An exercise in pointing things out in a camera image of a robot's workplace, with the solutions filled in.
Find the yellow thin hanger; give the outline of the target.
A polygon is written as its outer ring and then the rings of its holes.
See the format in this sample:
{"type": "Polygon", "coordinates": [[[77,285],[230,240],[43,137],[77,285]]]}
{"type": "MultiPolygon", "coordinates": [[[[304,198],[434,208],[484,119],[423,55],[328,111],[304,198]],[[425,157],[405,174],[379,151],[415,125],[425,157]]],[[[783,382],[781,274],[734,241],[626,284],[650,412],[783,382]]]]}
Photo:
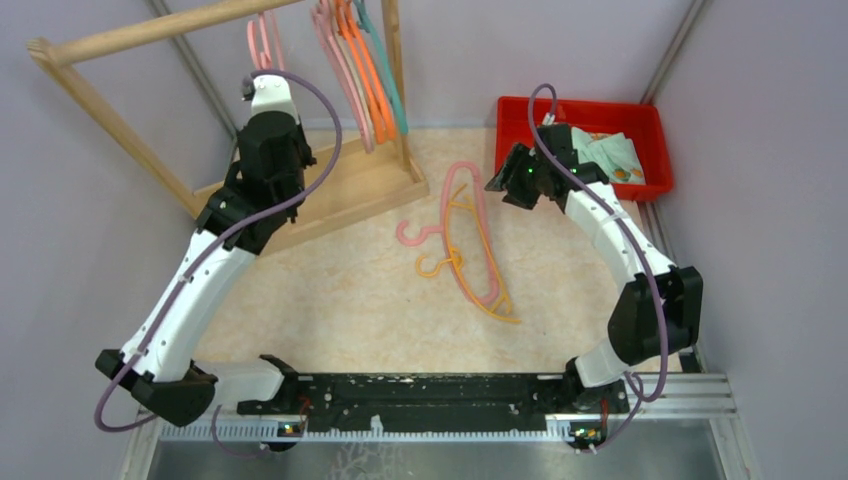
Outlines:
{"type": "Polygon", "coordinates": [[[432,268],[427,269],[424,263],[428,260],[428,256],[421,255],[415,261],[415,271],[422,278],[434,278],[443,270],[449,270],[462,294],[483,314],[505,324],[520,325],[522,320],[514,315],[514,303],[510,293],[505,289],[506,284],[495,261],[487,228],[484,209],[477,200],[472,198],[469,192],[469,184],[461,184],[448,194],[446,202],[441,207],[440,224],[421,230],[423,238],[433,234],[437,234],[441,238],[443,243],[442,258],[432,268]],[[467,278],[465,272],[466,256],[456,244],[450,232],[454,217],[462,212],[471,215],[477,237],[481,241],[485,261],[486,287],[488,288],[483,294],[477,294],[471,281],[467,278]]]}

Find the orange plastic hanger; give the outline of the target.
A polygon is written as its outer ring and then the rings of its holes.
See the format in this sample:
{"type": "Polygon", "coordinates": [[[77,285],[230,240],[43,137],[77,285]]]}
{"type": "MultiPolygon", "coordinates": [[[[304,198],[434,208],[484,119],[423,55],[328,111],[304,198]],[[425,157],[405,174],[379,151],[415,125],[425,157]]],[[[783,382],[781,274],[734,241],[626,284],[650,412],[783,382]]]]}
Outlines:
{"type": "Polygon", "coordinates": [[[351,1],[334,1],[335,18],[339,33],[350,49],[356,72],[363,87],[368,114],[372,121],[373,131],[378,145],[388,140],[382,103],[374,89],[371,80],[372,69],[369,67],[366,47],[362,38],[356,33],[357,27],[352,18],[351,1]]]}
{"type": "Polygon", "coordinates": [[[353,18],[353,21],[354,21],[354,23],[357,27],[356,33],[358,33],[360,35],[360,37],[362,38],[363,43],[366,47],[366,54],[367,54],[369,67],[372,69],[371,80],[373,82],[374,89],[377,92],[377,94],[379,95],[379,99],[382,103],[381,110],[383,112],[387,136],[388,136],[387,141],[394,140],[396,138],[396,135],[397,135],[397,128],[396,128],[396,125],[395,125],[395,121],[393,119],[392,109],[389,105],[389,101],[387,100],[387,97],[386,97],[385,92],[383,90],[383,87],[381,85],[381,81],[380,81],[380,78],[379,78],[379,72],[378,72],[375,60],[370,53],[369,47],[366,44],[365,37],[361,33],[361,29],[359,28],[358,24],[354,20],[353,10],[352,10],[352,18],[353,18]]]}

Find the pink plastic hanger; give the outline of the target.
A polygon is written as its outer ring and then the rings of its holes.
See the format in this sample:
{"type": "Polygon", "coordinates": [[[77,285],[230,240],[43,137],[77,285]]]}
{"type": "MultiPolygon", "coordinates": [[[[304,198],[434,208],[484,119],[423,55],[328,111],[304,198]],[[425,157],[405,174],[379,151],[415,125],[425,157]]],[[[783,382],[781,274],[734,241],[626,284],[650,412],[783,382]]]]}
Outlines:
{"type": "Polygon", "coordinates": [[[481,308],[489,308],[489,312],[492,313],[499,306],[499,298],[503,287],[501,286],[499,272],[492,252],[491,234],[483,192],[482,174],[479,167],[467,161],[454,163],[448,168],[445,174],[439,202],[439,222],[436,225],[421,227],[418,234],[415,237],[411,237],[405,233],[409,222],[402,220],[395,229],[395,237],[400,244],[406,247],[415,247],[424,243],[430,236],[439,236],[443,246],[444,259],[433,270],[424,271],[421,268],[423,258],[420,257],[416,261],[416,272],[422,277],[430,278],[438,274],[443,266],[448,266],[466,299],[481,308]],[[459,196],[466,190],[467,185],[463,184],[456,189],[452,187],[455,177],[461,170],[466,170],[471,176],[471,193],[473,197],[468,197],[465,200],[459,199],[459,196]],[[473,293],[471,286],[462,273],[464,258],[460,250],[450,239],[450,216],[452,213],[460,210],[465,210],[472,214],[486,256],[488,291],[482,295],[473,293]]]}
{"type": "Polygon", "coordinates": [[[337,63],[337,58],[334,55],[333,50],[330,48],[327,37],[325,36],[325,30],[322,27],[321,20],[319,18],[319,10],[318,10],[318,3],[319,2],[320,1],[317,1],[316,4],[310,10],[313,28],[314,28],[314,31],[316,33],[316,37],[319,41],[319,44],[321,45],[322,49],[325,52],[325,55],[328,59],[328,62],[329,62],[331,68],[333,69],[333,71],[336,75],[338,83],[339,83],[340,87],[342,88],[342,90],[343,90],[343,92],[346,96],[347,102],[348,102],[350,109],[351,109],[351,105],[350,105],[349,99],[348,99],[347,88],[346,88],[346,85],[345,85],[345,82],[344,82],[345,78],[343,77],[342,70],[341,70],[339,64],[337,63]]]}
{"type": "Polygon", "coordinates": [[[256,70],[284,70],[284,52],[276,16],[272,10],[259,12],[247,23],[247,42],[256,70]]]}

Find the teal plastic hanger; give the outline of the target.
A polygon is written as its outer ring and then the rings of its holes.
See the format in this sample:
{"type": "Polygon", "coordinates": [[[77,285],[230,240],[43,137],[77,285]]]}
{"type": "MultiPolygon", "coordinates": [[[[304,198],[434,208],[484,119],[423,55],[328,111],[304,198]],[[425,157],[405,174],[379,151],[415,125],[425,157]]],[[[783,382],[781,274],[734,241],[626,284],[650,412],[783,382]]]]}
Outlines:
{"type": "Polygon", "coordinates": [[[389,101],[389,105],[392,109],[395,125],[401,135],[406,135],[409,130],[407,124],[407,116],[403,101],[400,99],[397,82],[395,80],[393,71],[389,63],[386,47],[384,46],[382,39],[376,32],[376,26],[368,15],[368,10],[365,2],[353,0],[353,4],[358,16],[359,28],[370,36],[371,42],[374,47],[374,52],[376,53],[379,59],[381,68],[379,78],[387,100],[389,101]]]}

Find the pink plastic hanger back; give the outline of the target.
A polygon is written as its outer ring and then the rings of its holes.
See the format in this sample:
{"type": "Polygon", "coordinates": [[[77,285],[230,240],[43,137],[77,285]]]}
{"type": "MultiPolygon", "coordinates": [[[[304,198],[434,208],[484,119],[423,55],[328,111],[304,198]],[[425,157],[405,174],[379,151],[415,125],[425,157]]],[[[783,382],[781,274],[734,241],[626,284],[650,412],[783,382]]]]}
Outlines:
{"type": "Polygon", "coordinates": [[[439,236],[443,246],[444,259],[433,270],[424,271],[421,268],[423,258],[420,257],[416,261],[416,272],[422,277],[430,278],[438,274],[443,266],[448,266],[466,299],[481,308],[489,308],[489,312],[492,313],[499,306],[499,298],[503,287],[501,286],[499,272],[492,252],[491,234],[483,192],[482,174],[479,167],[467,161],[454,163],[448,168],[445,174],[439,202],[439,222],[436,225],[421,227],[418,234],[415,237],[411,237],[405,233],[409,222],[402,220],[395,229],[395,237],[400,244],[406,247],[415,247],[424,243],[430,236],[439,236]],[[473,197],[468,197],[465,200],[459,199],[459,196],[466,190],[467,185],[463,184],[456,189],[452,187],[455,177],[461,170],[466,170],[471,176],[471,193],[473,197]],[[472,214],[486,256],[488,291],[482,295],[473,293],[471,286],[462,273],[464,258],[460,250],[450,239],[450,216],[452,213],[460,210],[465,210],[472,214]]]}

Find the pink plastic hanger front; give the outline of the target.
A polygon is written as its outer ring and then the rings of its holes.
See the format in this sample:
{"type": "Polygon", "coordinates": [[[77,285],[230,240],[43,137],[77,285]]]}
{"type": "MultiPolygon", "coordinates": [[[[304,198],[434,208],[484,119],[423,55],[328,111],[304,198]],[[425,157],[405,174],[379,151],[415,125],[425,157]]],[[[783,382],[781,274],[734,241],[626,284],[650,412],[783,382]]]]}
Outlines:
{"type": "Polygon", "coordinates": [[[328,62],[329,62],[331,68],[333,69],[333,71],[336,75],[338,83],[339,83],[340,87],[342,88],[342,90],[343,90],[343,92],[346,96],[347,102],[348,102],[350,109],[351,109],[351,105],[350,105],[349,99],[348,99],[347,88],[346,88],[346,85],[345,85],[345,82],[344,82],[345,78],[343,77],[342,70],[341,70],[339,64],[337,63],[337,58],[334,55],[333,50],[330,48],[327,37],[325,36],[325,30],[322,27],[321,20],[319,18],[319,10],[318,10],[318,3],[319,2],[320,1],[317,1],[316,4],[310,10],[313,28],[314,28],[314,31],[316,33],[316,37],[319,41],[319,44],[321,45],[322,49],[325,52],[325,55],[328,59],[328,62]]]}

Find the beige plastic hanger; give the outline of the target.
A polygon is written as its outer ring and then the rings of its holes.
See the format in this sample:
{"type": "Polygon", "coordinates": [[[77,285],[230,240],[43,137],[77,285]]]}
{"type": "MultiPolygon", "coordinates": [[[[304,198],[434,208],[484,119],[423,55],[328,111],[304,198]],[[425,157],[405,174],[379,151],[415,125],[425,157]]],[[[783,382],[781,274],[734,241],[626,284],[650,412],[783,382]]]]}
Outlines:
{"type": "Polygon", "coordinates": [[[331,1],[318,3],[319,18],[325,30],[325,36],[337,58],[348,92],[351,110],[355,116],[360,131],[361,142],[367,153],[372,153],[375,147],[373,123],[370,119],[366,104],[365,92],[359,75],[353,65],[352,55],[345,40],[341,37],[331,1]]]}

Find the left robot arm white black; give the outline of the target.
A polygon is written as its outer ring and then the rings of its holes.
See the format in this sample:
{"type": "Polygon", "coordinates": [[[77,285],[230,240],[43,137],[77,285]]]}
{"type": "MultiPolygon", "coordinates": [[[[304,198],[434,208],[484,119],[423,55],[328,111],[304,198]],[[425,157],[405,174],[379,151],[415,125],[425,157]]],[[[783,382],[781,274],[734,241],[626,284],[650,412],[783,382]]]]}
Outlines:
{"type": "Polygon", "coordinates": [[[259,401],[277,414],[292,411],[298,384],[271,361],[231,367],[199,366],[193,354],[224,297],[265,250],[272,236],[293,223],[306,196],[305,168],[316,160],[297,115],[255,113],[237,134],[238,161],[196,220],[177,272],[136,333],[119,349],[104,349],[96,369],[110,384],[95,409],[95,423],[117,389],[152,415],[183,427],[209,408],[259,401]]]}

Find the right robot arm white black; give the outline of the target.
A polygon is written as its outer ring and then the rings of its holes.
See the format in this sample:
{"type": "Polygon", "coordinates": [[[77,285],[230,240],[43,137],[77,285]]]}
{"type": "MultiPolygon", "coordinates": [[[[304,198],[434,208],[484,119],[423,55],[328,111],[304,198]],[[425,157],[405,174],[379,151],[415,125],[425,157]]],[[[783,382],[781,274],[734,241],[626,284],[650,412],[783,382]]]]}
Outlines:
{"type": "Polygon", "coordinates": [[[608,175],[594,162],[582,163],[565,123],[541,126],[533,145],[517,142],[506,155],[489,191],[527,210],[541,197],[556,203],[590,239],[619,290],[607,336],[573,358],[563,398],[576,412],[590,411],[602,386],[654,357],[667,358],[697,342],[703,279],[694,267],[679,267],[658,251],[623,209],[608,175]]]}

